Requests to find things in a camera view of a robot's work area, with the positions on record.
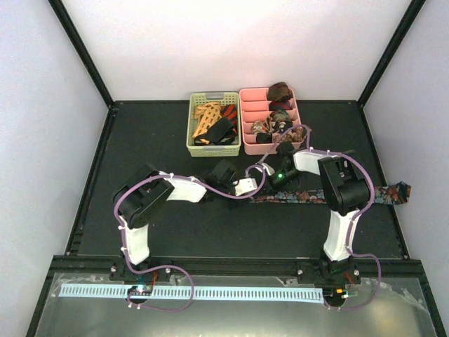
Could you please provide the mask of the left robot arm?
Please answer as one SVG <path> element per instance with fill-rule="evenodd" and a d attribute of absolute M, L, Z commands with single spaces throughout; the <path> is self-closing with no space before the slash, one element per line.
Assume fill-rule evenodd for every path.
<path fill-rule="evenodd" d="M 226 160 L 199 176 L 180 178 L 150 164 L 132 175 L 112 197 L 119 230 L 124 232 L 122 250 L 128 253 L 126 272 L 135 280 L 149 275 L 149 223 L 167 201 L 197 204 L 213 199 L 215 190 L 228 199 L 246 199 L 257 190 L 257 181 L 250 176 L 239 178 L 235 166 Z"/>

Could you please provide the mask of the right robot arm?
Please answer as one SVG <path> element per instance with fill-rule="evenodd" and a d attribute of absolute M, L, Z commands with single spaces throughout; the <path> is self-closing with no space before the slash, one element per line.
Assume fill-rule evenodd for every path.
<path fill-rule="evenodd" d="M 350 152 L 296 150 L 289 142 L 277 149 L 281 167 L 262 167 L 274 189 L 283 187 L 300 173 L 313 173 L 321 179 L 324 199 L 330 209 L 328 235 L 323 245 L 319 274 L 323 281 L 334 283 L 351 268 L 352 245 L 358 219 L 374 200 L 373 182 L 367 171 Z"/>

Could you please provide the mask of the navy floral tie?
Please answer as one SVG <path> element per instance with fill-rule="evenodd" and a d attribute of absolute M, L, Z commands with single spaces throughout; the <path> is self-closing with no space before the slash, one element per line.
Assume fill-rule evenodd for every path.
<path fill-rule="evenodd" d="M 409 201 L 412 187 L 405 182 L 395 185 L 376 187 L 374 204 L 396 206 Z M 309 190 L 305 192 L 276 192 L 268 195 L 258 195 L 250 198 L 250 203 L 263 204 L 326 204 L 323 190 Z"/>

